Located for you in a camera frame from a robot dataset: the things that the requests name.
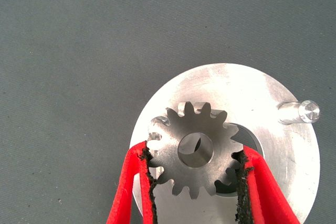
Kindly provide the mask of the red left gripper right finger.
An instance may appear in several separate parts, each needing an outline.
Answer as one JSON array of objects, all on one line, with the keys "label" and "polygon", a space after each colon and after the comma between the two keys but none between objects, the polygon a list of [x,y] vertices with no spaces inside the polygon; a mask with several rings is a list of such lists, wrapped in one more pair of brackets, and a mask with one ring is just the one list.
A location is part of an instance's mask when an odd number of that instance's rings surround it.
[{"label": "red left gripper right finger", "polygon": [[237,177],[237,223],[299,223],[264,158],[244,145],[234,153]]}]

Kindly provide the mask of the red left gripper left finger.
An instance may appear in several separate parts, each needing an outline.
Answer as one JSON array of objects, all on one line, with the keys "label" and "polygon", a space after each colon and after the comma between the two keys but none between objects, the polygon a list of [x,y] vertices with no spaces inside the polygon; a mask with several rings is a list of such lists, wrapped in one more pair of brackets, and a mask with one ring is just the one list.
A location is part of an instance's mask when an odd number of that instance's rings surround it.
[{"label": "red left gripper left finger", "polygon": [[138,143],[128,150],[107,223],[131,222],[132,191],[136,174],[140,176],[143,223],[153,224],[158,222],[153,193],[157,180],[152,177],[149,171],[150,160],[151,154],[147,147],[147,141]]}]

